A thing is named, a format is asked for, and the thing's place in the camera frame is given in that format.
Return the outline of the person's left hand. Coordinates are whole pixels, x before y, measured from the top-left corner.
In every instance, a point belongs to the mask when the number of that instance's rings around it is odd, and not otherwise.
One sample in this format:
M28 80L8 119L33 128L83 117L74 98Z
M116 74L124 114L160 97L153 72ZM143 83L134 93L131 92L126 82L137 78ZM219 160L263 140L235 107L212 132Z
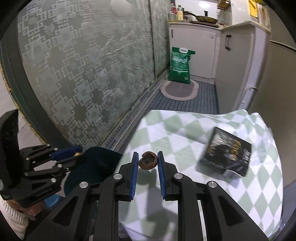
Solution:
M39 202L28 208L20 206L20 204L18 204L15 200L8 200L7 203L11 208L32 216L36 216L43 209L43 202Z

